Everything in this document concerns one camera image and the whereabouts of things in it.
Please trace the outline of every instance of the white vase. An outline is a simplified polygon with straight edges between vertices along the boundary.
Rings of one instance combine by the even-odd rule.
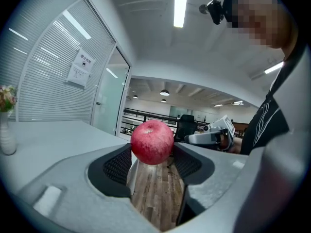
[[[8,113],[0,112],[0,149],[6,155],[14,154],[17,148],[15,136],[8,124]]]

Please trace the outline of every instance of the wooden surface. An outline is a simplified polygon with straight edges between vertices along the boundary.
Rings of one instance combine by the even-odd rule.
[[[184,189],[175,165],[166,167],[171,160],[157,166],[140,162],[132,196],[138,212],[163,232],[176,226]]]

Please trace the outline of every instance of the apple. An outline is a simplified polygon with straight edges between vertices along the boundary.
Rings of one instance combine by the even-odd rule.
[[[149,120],[140,124],[131,137],[132,151],[143,163],[158,165],[172,151],[174,137],[171,129],[163,122]]]

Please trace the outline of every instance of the railing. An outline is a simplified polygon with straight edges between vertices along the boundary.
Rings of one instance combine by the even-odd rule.
[[[156,119],[156,120],[159,120],[161,122],[167,123],[170,128],[174,128],[174,129],[177,129],[176,122],[179,120],[179,119],[177,119],[177,117],[174,117],[174,116],[166,116],[166,115],[162,115],[162,114],[151,113],[151,112],[140,111],[140,110],[134,110],[134,109],[129,109],[129,108],[124,109],[123,118],[129,119],[129,120],[135,120],[135,121],[139,121],[139,122],[145,122],[145,121],[150,120],[150,119]],[[202,132],[203,127],[205,125],[209,124],[209,123],[204,123],[204,122],[200,122],[200,121],[196,121],[196,120],[195,120],[195,122],[198,124],[196,131],[199,131],[199,132]],[[137,126],[139,126],[138,124],[128,123],[128,122],[124,122],[124,121],[122,121],[122,123],[126,124],[126,127],[121,126],[120,133],[127,134],[127,135],[132,135],[134,129]]]

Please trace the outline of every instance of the office chair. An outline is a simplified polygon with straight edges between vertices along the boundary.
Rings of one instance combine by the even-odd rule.
[[[177,129],[174,136],[174,142],[183,142],[186,135],[194,134],[197,126],[198,124],[194,121],[194,116],[182,115],[181,118],[177,121]],[[170,168],[173,163],[174,159],[166,167]]]

